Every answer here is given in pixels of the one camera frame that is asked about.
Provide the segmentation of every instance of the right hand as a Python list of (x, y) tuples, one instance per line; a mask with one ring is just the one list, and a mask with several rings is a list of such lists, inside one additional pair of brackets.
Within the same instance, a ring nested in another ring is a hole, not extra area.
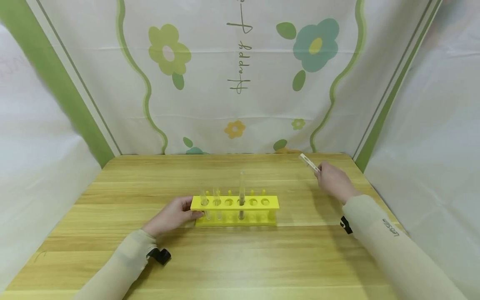
[(344, 171), (330, 165), (328, 162), (321, 163), (318, 168), (320, 172), (315, 172), (318, 186), (327, 194), (338, 199), (343, 205), (350, 198), (362, 195), (361, 192), (355, 189)]

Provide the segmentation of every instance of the green wavy line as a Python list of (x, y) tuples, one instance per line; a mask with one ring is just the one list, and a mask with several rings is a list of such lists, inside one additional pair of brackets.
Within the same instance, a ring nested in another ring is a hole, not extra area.
[(363, 4), (365, 0), (357, 0), (357, 3), (355, 4), (355, 20), (357, 21), (357, 26), (358, 26), (358, 38), (357, 38), (357, 46), (355, 47), (355, 52), (352, 55), (352, 58), (350, 59), (350, 62), (348, 65), (345, 67), (345, 69), (333, 80), (332, 85), (330, 86), (330, 107), (328, 108), (327, 114), (325, 114), (324, 119), (318, 125), (317, 128), (312, 132), (310, 135), (310, 147), (312, 148), (312, 152), (317, 152), (317, 147), (314, 144), (315, 136), (317, 133), (324, 127), (326, 124), (328, 118), (330, 117), (330, 113), (332, 112), (333, 106), (335, 105), (335, 91), (338, 86), (338, 83), (340, 80), (342, 80), (345, 75), (352, 69), (353, 65), (357, 62), (357, 59), (363, 50), (363, 46), (365, 45), (365, 30), (366, 30), (366, 22), (365, 22), (365, 16), (363, 15)]
[(148, 77), (145, 75), (145, 73), (140, 69), (137, 63), (133, 60), (133, 57), (130, 54), (130, 51), (128, 50), (127, 42), (125, 41), (125, 35), (123, 34), (123, 21), (125, 20), (125, 1), (117, 0), (117, 8), (118, 8), (117, 9), (117, 38), (121, 45), (121, 50), (123, 52), (123, 55), (125, 56), (125, 59), (128, 61), (130, 66), (144, 80), (145, 87), (146, 87), (146, 93), (144, 97), (144, 114), (148, 122), (150, 123), (150, 126), (152, 126), (152, 128), (162, 136), (163, 138), (162, 154), (165, 154), (165, 150), (168, 145), (168, 138), (165, 135), (165, 133), (155, 125), (155, 123), (152, 120), (152, 116), (150, 115), (149, 103), (150, 103), (150, 96), (152, 95), (152, 85), (150, 84), (150, 81), (148, 80)]

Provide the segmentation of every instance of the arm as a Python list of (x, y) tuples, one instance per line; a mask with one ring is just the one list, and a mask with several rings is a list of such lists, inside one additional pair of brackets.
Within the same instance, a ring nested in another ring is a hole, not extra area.
[(109, 261), (73, 297), (73, 300), (122, 300), (147, 264), (156, 238), (188, 220), (202, 216), (190, 211), (192, 197), (175, 198), (140, 230), (128, 235)]
[(336, 197), (353, 234), (369, 251), (393, 288), (409, 300), (466, 300), (465, 296), (375, 201), (357, 191), (347, 175), (328, 163), (316, 173), (320, 187)]

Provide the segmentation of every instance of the hand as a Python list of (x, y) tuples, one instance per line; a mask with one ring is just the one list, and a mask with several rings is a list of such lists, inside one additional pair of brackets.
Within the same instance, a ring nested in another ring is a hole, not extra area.
[(142, 230), (157, 238), (163, 233), (180, 227), (187, 221), (193, 221), (202, 217), (202, 212), (190, 210), (191, 204), (191, 196), (173, 199), (155, 217), (145, 223)]
[(338, 199), (343, 205), (347, 203), (348, 199), (362, 195), (361, 192), (355, 189), (344, 171), (330, 165), (328, 162), (321, 163), (318, 168), (320, 172), (315, 172), (318, 186), (327, 194)]

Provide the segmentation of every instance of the floral backdrop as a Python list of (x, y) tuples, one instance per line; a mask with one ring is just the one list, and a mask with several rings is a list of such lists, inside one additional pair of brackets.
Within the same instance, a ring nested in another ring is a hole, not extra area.
[(118, 154), (352, 156), (432, 5), (39, 3)]

